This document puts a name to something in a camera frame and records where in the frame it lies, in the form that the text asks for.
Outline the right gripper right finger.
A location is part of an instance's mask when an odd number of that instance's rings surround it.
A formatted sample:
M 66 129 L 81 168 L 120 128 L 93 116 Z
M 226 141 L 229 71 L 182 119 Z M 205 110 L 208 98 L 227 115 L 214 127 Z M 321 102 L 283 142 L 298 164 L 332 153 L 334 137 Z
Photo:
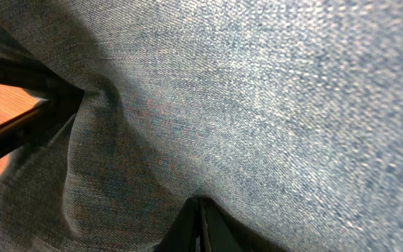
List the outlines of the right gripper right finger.
M 213 200 L 186 199 L 177 217 L 154 252 L 250 252 L 255 249 L 227 224 Z

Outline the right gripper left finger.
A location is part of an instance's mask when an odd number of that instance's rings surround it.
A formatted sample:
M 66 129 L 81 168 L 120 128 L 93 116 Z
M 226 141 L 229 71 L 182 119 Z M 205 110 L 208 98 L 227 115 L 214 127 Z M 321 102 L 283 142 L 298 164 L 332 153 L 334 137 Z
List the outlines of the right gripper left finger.
M 77 113 L 84 91 L 40 64 L 0 57 L 0 85 L 40 92 L 46 101 L 0 124 L 0 158 Z

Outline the light blue denim jeans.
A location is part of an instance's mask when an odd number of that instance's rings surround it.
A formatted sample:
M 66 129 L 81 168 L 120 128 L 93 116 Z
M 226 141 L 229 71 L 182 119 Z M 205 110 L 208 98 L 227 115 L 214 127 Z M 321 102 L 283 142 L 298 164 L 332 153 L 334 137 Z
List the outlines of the light blue denim jeans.
M 0 251 L 150 251 L 198 195 L 263 251 L 403 251 L 403 1 L 0 1 L 0 54 L 85 91 Z

